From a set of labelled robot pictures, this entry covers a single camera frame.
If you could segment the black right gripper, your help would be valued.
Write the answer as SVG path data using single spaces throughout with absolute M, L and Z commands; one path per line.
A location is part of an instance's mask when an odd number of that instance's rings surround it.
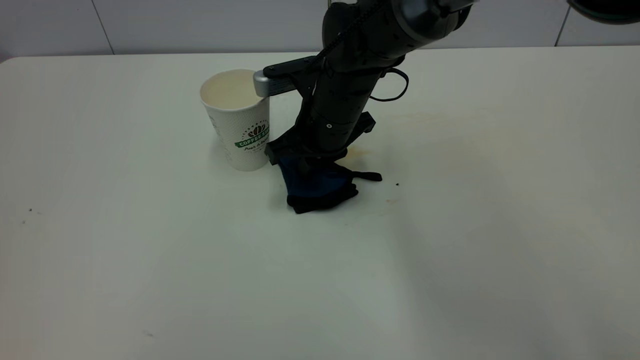
M 283 158 L 294 158 L 294 170 L 299 177 L 308 177 L 312 166 L 307 158 L 320 158 L 322 173 L 346 173 L 338 164 L 346 155 L 340 155 L 364 133 L 369 133 L 376 121 L 369 112 L 362 112 L 351 123 L 320 121 L 313 124 L 307 118 L 302 124 L 293 125 L 281 136 L 266 144 L 264 153 L 272 166 Z

